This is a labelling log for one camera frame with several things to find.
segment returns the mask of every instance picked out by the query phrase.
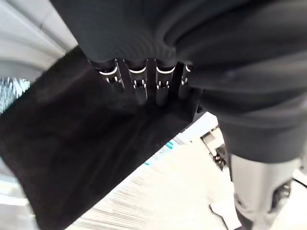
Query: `white stripe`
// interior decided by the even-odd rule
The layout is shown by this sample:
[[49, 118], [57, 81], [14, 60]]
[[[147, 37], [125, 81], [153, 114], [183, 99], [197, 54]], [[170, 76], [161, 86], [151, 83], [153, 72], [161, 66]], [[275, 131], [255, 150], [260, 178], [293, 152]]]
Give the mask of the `white stripe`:
[[102, 75], [112, 75], [112, 74], [116, 73], [116, 71], [117, 71], [117, 66], [115, 66], [115, 69], [112, 72], [104, 73], [104, 72], [99, 71], [99, 73], [102, 74]]
[[157, 71], [159, 72], [159, 73], [164, 73], [164, 74], [167, 74], [167, 73], [171, 73], [171, 72], [173, 72], [174, 71], [174, 69], [175, 69], [175, 67], [173, 67], [171, 70], [169, 70], [169, 71], [162, 71], [162, 70], [159, 70], [159, 68], [157, 67], [156, 69], [157, 69]]
[[188, 65], [186, 65], [187, 72], [191, 72], [191, 70], [188, 68]]
[[131, 69], [129, 69], [129, 71], [131, 72], [131, 73], [142, 73], [142, 72], [144, 72], [146, 70], [146, 66], [144, 67], [144, 69], [142, 69], [142, 70], [131, 70]]

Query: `black cloth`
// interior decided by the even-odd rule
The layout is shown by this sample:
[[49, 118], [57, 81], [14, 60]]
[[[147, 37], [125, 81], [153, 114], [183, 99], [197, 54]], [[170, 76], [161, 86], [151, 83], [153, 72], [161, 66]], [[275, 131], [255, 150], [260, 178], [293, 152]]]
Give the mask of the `black cloth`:
[[[307, 1], [52, 3], [91, 61], [193, 64], [188, 85], [203, 90], [230, 154], [283, 162], [303, 152]], [[113, 93], [75, 50], [0, 116], [0, 153], [42, 229], [68, 226], [192, 120], [200, 91], [180, 102], [180, 73], [164, 108], [138, 107], [124, 78], [127, 91]]]
[[0, 116], [1, 156], [41, 229], [69, 226], [193, 120], [201, 91], [177, 98], [178, 67], [167, 106], [157, 106], [154, 67], [139, 107], [123, 62], [117, 93], [76, 48]]

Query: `gray metal part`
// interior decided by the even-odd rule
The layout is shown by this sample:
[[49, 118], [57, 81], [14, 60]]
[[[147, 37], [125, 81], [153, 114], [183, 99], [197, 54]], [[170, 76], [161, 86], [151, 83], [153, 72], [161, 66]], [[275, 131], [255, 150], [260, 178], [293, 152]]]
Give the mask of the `gray metal part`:
[[274, 191], [291, 180], [300, 159], [281, 163], [262, 163], [231, 155], [232, 179], [235, 187], [235, 206], [253, 222], [253, 230], [265, 230], [273, 224], [285, 201], [270, 212]]

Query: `black fabric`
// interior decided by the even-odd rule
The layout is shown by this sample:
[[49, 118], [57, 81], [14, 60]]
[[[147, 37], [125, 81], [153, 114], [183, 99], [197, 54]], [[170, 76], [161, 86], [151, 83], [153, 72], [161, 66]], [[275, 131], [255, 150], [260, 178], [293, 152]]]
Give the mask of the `black fabric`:
[[[76, 48], [0, 116], [1, 156], [43, 230], [69, 226], [193, 120], [200, 90], [180, 101], [176, 77], [166, 107], [139, 107], [120, 67], [124, 93]], [[155, 88], [151, 72], [150, 99]]]
[[[231, 154], [283, 162], [303, 152], [307, 1], [52, 3], [91, 61], [193, 64], [188, 85], [203, 90]], [[116, 94], [75, 50], [0, 116], [0, 153], [42, 229], [68, 226], [192, 120], [197, 94], [176, 97], [181, 67], [168, 106], [141, 108], [127, 70], [127, 91]], [[151, 74], [150, 98], [154, 84]]]

